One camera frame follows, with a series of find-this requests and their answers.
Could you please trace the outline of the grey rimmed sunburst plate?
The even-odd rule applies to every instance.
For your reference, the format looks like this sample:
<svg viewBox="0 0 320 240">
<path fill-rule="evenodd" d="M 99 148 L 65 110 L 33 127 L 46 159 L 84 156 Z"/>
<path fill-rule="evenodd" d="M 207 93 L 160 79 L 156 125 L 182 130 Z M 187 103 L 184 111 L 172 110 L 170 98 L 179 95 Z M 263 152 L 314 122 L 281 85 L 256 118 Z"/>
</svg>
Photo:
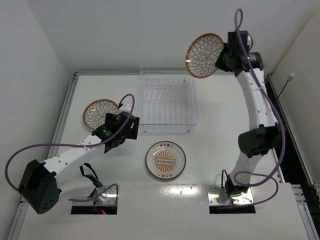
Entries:
<svg viewBox="0 0 320 240">
<path fill-rule="evenodd" d="M 170 182 L 177 179 L 186 165 L 187 157 L 184 150 L 172 141 L 156 142 L 145 155 L 148 173 L 159 181 Z"/>
</svg>

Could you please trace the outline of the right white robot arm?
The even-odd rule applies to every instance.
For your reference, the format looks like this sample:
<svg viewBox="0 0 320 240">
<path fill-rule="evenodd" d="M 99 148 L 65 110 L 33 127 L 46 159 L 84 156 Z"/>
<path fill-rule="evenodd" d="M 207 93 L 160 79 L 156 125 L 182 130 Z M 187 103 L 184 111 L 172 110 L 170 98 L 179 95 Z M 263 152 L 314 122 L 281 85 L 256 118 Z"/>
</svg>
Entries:
<svg viewBox="0 0 320 240">
<path fill-rule="evenodd" d="M 274 114 L 264 84 L 264 65 L 258 52 L 251 52 L 247 31 L 228 33 L 216 67 L 234 73 L 245 99 L 249 116 L 249 130 L 238 137 L 240 149 L 234 169 L 227 176 L 225 191 L 228 196 L 245 193 L 252 173 L 259 161 L 283 138 L 284 127 Z"/>
</svg>

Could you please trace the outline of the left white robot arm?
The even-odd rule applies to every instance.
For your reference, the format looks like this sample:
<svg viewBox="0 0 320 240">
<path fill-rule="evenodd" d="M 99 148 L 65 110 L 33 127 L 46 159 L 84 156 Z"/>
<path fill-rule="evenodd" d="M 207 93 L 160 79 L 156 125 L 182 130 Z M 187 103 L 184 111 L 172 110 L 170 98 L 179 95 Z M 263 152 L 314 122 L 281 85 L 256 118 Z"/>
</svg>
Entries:
<svg viewBox="0 0 320 240">
<path fill-rule="evenodd" d="M 108 113 L 105 123 L 80 144 L 42 162 L 34 159 L 26 165 L 18 192 L 41 215 L 51 210 L 64 191 L 63 181 L 90 160 L 123 144 L 136 140 L 140 119 L 128 112 Z"/>
</svg>

